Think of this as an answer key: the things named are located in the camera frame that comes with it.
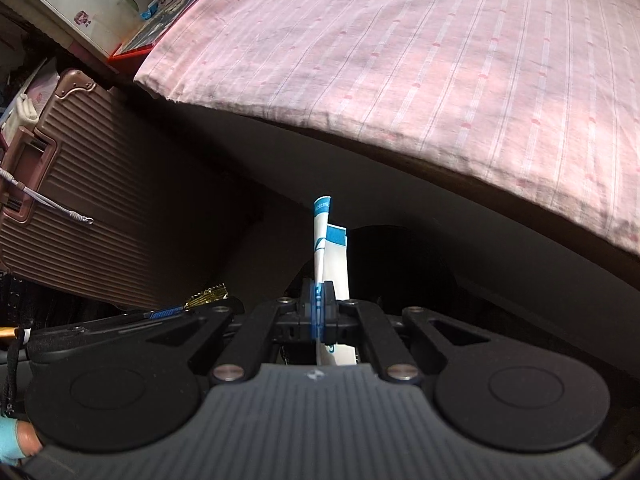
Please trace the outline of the left hand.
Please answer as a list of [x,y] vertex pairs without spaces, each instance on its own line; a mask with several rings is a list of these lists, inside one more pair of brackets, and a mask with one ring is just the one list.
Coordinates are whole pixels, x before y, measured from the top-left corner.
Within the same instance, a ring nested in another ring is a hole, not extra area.
[[1,417],[0,460],[2,464],[15,466],[20,460],[34,456],[41,450],[42,443],[30,422]]

